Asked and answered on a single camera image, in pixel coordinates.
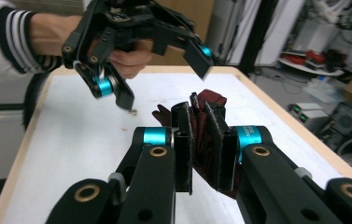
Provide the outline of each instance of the white table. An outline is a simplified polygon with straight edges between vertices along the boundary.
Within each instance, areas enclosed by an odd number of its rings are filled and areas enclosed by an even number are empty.
[[[94,99],[73,70],[47,82],[0,197],[0,223],[44,223],[65,191],[85,178],[106,180],[131,144],[135,127],[158,127],[151,112],[170,108],[203,89],[228,98],[230,126],[264,125],[275,143],[322,187],[352,168],[238,70],[214,67],[201,81],[186,66],[149,66],[128,83],[135,113],[119,109],[115,96]],[[236,201],[193,174],[192,196],[176,195],[176,223],[241,223]]]

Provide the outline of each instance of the white jacket sleeve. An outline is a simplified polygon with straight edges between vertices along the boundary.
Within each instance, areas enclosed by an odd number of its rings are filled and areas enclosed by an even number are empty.
[[[36,56],[29,37],[34,12],[17,10],[0,0],[0,81],[51,71],[61,65],[61,58]]]

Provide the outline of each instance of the blue joint ring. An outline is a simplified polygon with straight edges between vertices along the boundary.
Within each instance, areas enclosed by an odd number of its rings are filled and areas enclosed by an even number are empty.
[[[109,95],[112,92],[114,92],[112,90],[112,84],[109,81],[108,77],[104,77],[104,78],[96,77],[94,80],[96,81],[97,85],[99,86],[99,89],[100,89],[100,92],[102,93],[102,96]]]
[[[166,128],[155,127],[146,128],[144,130],[144,145],[165,145],[166,144]]]
[[[200,47],[200,49],[202,50],[202,52],[204,53],[205,56],[207,56],[207,57],[211,57],[212,56],[210,48],[205,47],[205,46],[199,46],[199,47]]]
[[[236,126],[239,135],[239,163],[243,159],[243,150],[250,144],[262,143],[260,130],[256,126]]]

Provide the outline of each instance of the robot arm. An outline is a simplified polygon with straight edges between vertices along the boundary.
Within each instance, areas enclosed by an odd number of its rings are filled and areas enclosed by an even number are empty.
[[[88,52],[95,38],[97,45]],[[193,21],[182,14],[155,1],[93,0],[62,47],[64,65],[78,71],[94,97],[114,93],[119,107],[132,109],[132,90],[106,58],[113,49],[133,49],[140,39],[152,40],[152,52],[159,55],[168,46],[185,50],[185,60],[200,78],[214,64],[210,49],[193,31]]]
[[[319,16],[343,30],[352,30],[352,0],[313,0]]]

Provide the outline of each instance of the cable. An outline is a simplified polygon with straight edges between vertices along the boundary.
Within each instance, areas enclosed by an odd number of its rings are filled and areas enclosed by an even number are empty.
[[[338,148],[338,156],[342,156],[342,152],[345,150],[345,148],[352,143],[352,138],[349,140],[345,141],[339,148]]]

